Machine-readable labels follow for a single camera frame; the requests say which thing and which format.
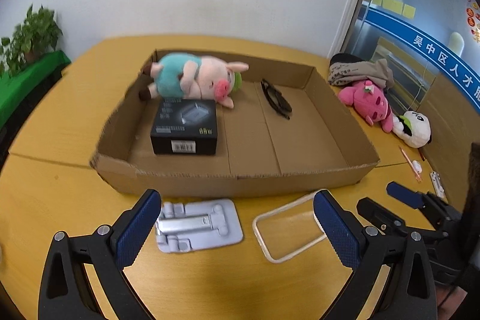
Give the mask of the black sunglasses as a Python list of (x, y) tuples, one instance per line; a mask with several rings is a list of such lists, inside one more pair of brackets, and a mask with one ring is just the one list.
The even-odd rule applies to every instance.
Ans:
[(272, 107), (272, 109), (275, 110), (278, 115), (281, 115), (283, 118), (289, 120), (289, 116), (292, 113), (292, 107), (287, 99), (285, 99), (282, 93), (266, 79), (262, 79), (260, 84), (262, 92), (264, 93), (264, 97), (266, 98), (270, 107)]

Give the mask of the pink pen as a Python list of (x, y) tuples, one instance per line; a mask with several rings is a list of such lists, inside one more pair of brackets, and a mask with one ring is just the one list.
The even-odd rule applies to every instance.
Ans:
[(412, 160), (408, 157), (408, 154), (406, 154), (406, 152), (400, 147), (399, 148), (400, 150), (400, 153), (402, 154), (403, 158), (405, 159), (406, 163), (408, 163), (408, 165), (410, 166), (411, 170), (412, 170), (412, 173), (414, 174), (415, 176), (415, 179), (418, 183), (422, 182), (422, 176), (421, 174), (418, 172), (418, 170), (416, 169), (416, 167), (413, 165), (413, 162)]

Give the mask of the potted green plant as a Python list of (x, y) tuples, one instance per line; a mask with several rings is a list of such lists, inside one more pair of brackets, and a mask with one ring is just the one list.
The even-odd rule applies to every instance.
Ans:
[(43, 55), (56, 51), (62, 35), (54, 10), (43, 6), (34, 10), (31, 5), (12, 35), (1, 38), (1, 76), (16, 76)]

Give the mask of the pig plush toy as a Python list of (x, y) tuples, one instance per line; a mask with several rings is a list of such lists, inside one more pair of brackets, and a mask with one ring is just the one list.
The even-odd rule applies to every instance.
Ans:
[(225, 62), (213, 56), (170, 53), (143, 68), (152, 82), (139, 93), (141, 101), (153, 98), (213, 100), (232, 109), (230, 94), (240, 89), (242, 73), (249, 70), (244, 62)]

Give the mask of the green covered side table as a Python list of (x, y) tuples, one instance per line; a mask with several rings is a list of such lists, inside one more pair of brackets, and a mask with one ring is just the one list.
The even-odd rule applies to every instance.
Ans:
[(59, 50), (46, 54), (16, 76), (2, 76), (1, 131), (22, 124), (71, 63)]

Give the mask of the pink bear plush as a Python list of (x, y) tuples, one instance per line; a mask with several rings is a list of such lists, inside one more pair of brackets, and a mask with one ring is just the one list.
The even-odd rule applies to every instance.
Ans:
[(383, 132), (393, 129), (393, 113), (383, 90), (369, 79), (360, 80), (343, 88), (338, 99), (346, 106), (351, 106), (369, 126), (380, 124)]

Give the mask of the grey phone stand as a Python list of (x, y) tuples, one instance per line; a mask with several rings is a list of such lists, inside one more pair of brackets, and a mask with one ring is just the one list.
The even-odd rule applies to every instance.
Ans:
[(154, 227), (157, 246), (163, 253), (214, 249), (243, 240), (239, 216), (230, 199), (164, 202)]

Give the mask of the small white card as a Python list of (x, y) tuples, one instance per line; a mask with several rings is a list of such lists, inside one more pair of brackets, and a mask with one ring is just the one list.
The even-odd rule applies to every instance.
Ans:
[(442, 185), (439, 173), (436, 172), (436, 171), (432, 171), (430, 173), (430, 179), (431, 179), (431, 182), (433, 184), (433, 189), (435, 190), (436, 196), (438, 196), (439, 198), (441, 198), (443, 200), (446, 200), (445, 190), (444, 190), (444, 187)]

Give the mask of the white panda plush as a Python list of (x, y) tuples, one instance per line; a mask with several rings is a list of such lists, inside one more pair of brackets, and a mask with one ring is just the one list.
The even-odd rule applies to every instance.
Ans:
[(422, 113), (406, 111), (403, 115), (393, 116), (393, 132), (406, 145), (420, 149), (431, 143), (430, 121)]

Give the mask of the clear phone case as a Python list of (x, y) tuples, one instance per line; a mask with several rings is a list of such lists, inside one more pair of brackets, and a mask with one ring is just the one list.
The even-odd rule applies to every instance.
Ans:
[(309, 193), (253, 219), (253, 233), (272, 264), (287, 262), (326, 239), (313, 211), (316, 194)]

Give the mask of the white earbuds case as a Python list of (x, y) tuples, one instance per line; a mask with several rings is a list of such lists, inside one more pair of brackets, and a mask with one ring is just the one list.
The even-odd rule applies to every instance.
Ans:
[(416, 160), (412, 161), (412, 166), (415, 168), (417, 173), (419, 174), (422, 173), (422, 166), (418, 161)]

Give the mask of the black charger box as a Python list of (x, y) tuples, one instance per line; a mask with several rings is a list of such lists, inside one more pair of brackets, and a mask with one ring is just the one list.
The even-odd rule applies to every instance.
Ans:
[(160, 101), (150, 134), (155, 154), (215, 155), (217, 137), (215, 101)]

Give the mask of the cardboard tray box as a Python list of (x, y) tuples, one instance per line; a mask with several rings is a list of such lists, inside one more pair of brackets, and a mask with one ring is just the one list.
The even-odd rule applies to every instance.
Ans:
[[(246, 62), (234, 107), (217, 110), (216, 154), (154, 153), (150, 130), (158, 101), (138, 93), (140, 75), (106, 121), (90, 164), (121, 193), (154, 188), (164, 196), (258, 197), (358, 183), (379, 163), (360, 124), (317, 71), (318, 56), (293, 49), (220, 53)], [(266, 79), (292, 107), (290, 120), (270, 107)]]

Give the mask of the grey beige cloth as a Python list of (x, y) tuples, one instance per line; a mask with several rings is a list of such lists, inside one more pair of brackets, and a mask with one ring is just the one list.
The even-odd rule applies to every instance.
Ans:
[(384, 58), (365, 61), (353, 54), (335, 54), (329, 61), (328, 82), (330, 85), (345, 87), (361, 80), (371, 80), (386, 90), (394, 87), (393, 71)]

